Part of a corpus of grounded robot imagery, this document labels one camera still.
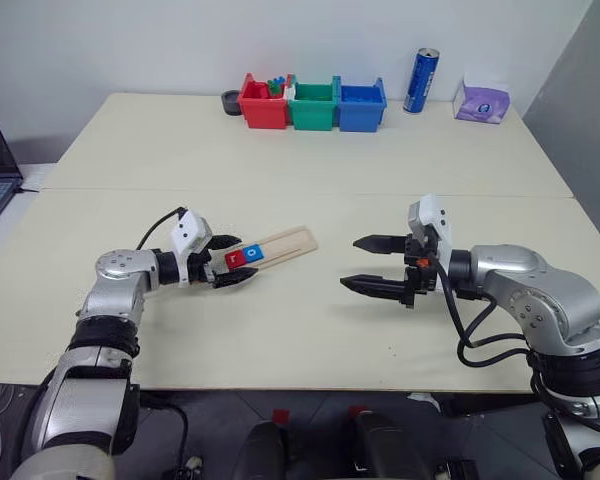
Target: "small green object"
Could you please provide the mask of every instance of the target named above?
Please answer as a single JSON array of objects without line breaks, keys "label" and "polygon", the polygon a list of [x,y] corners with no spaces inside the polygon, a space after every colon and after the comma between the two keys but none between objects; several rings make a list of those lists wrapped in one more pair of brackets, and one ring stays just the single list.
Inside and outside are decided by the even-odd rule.
[{"label": "small green object", "polygon": [[282,88],[280,88],[280,85],[275,80],[267,81],[267,85],[269,86],[270,95],[280,95],[282,93]]},{"label": "small green object", "polygon": [[330,84],[295,83],[295,97],[289,99],[296,130],[331,130],[340,92],[340,77]]}]

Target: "white table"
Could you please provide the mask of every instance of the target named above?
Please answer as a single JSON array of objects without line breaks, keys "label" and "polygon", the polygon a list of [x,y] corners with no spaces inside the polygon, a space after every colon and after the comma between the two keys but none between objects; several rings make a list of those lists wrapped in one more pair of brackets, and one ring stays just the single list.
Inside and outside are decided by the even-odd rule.
[{"label": "white table", "polygon": [[[235,288],[165,287],[152,294],[133,371],[143,387],[527,391],[530,370],[522,357],[486,369],[460,364],[443,298],[418,297],[409,311],[339,284],[340,277],[363,272],[401,278],[400,255],[372,255],[351,242],[371,233],[406,233],[407,207],[417,199],[46,190],[0,253],[0,382],[39,382],[68,344],[96,258],[133,248],[155,219],[186,205],[217,233],[246,241],[306,224],[319,248]],[[600,291],[600,235],[574,200],[440,200],[452,219],[456,248],[526,245]],[[156,231],[147,247],[167,247],[168,229]],[[483,306],[461,302],[460,312],[469,320]],[[517,330],[508,314],[497,311],[477,333]]]},{"label": "white table", "polygon": [[142,94],[111,95],[46,186],[571,197],[513,108],[499,126],[390,102],[377,133],[253,130],[219,97]]},{"label": "white table", "polygon": [[[54,163],[19,165],[24,178],[22,188],[40,190],[44,177],[53,169]],[[11,230],[24,217],[29,205],[36,197],[34,192],[24,192],[15,195],[0,214],[0,247],[9,237]]]}]

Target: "red button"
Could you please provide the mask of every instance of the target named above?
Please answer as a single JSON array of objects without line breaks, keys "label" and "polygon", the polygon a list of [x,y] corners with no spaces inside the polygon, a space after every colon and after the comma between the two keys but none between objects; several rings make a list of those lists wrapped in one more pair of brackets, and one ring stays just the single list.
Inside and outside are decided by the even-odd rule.
[{"label": "red button", "polygon": [[227,267],[231,270],[247,263],[247,259],[245,258],[244,253],[242,253],[242,250],[236,250],[235,252],[225,254],[224,261],[227,262]]}]

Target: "plastic storage bin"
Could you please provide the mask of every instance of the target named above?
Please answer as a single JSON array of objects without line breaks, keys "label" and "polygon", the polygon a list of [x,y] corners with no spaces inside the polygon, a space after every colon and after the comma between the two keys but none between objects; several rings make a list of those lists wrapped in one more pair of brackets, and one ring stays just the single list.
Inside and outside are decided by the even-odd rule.
[{"label": "plastic storage bin", "polygon": [[288,92],[291,119],[296,130],[331,130],[338,105],[340,77],[330,84],[297,83],[291,78]]},{"label": "plastic storage bin", "polygon": [[238,103],[249,128],[287,128],[290,121],[284,91],[290,82],[291,75],[287,75],[287,83],[282,85],[280,94],[272,96],[267,82],[256,82],[253,75],[247,73]]},{"label": "plastic storage bin", "polygon": [[343,132],[375,132],[387,108],[382,78],[372,87],[342,85],[338,95],[338,117]]}]

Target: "gray floor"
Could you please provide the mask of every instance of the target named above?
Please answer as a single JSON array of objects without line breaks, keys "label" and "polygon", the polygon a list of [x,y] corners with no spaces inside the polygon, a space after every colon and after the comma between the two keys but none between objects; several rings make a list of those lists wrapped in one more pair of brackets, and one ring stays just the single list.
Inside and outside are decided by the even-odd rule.
[{"label": "gray floor", "polygon": [[[30,388],[16,387],[9,410],[0,416],[7,445],[30,394]],[[181,392],[174,393],[172,401],[188,414],[187,455],[204,458],[207,480],[229,478],[249,430],[270,419],[273,409],[291,412],[290,480],[345,474],[350,461],[342,438],[350,406],[366,406],[407,427],[427,462],[472,458],[481,479],[557,478],[540,420],[545,410],[537,404],[450,419],[438,414],[430,403],[410,400],[398,392]],[[180,432],[174,414],[142,410],[135,442],[116,458],[118,478],[159,478],[176,461]],[[10,454],[7,446],[5,449],[0,479],[8,478]]]}]

